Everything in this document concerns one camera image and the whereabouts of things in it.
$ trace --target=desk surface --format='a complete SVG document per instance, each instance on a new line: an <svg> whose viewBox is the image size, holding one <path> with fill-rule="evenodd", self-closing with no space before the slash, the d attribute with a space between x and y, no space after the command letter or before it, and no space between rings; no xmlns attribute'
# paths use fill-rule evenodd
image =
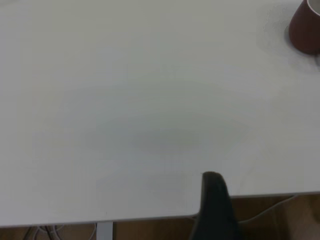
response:
<svg viewBox="0 0 320 240"><path fill-rule="evenodd" d="M186 216L320 191L320 73L299 1L1 0L0 225Z"/></svg>

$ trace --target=floor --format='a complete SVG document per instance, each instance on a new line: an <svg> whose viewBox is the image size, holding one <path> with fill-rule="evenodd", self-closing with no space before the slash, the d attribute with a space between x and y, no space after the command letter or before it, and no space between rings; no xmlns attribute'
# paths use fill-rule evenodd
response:
<svg viewBox="0 0 320 240"><path fill-rule="evenodd" d="M233 199L239 220L249 219L287 197ZM118 222L114 240L187 240L194 221L190 218ZM28 228L2 228L0 240L22 240ZM59 231L63 240L88 240L93 224L66 225ZM320 194L299 196L267 212L241 229L246 240L319 240ZM33 239L32 229L28 240ZM48 240L39 233L36 240Z"/></svg>

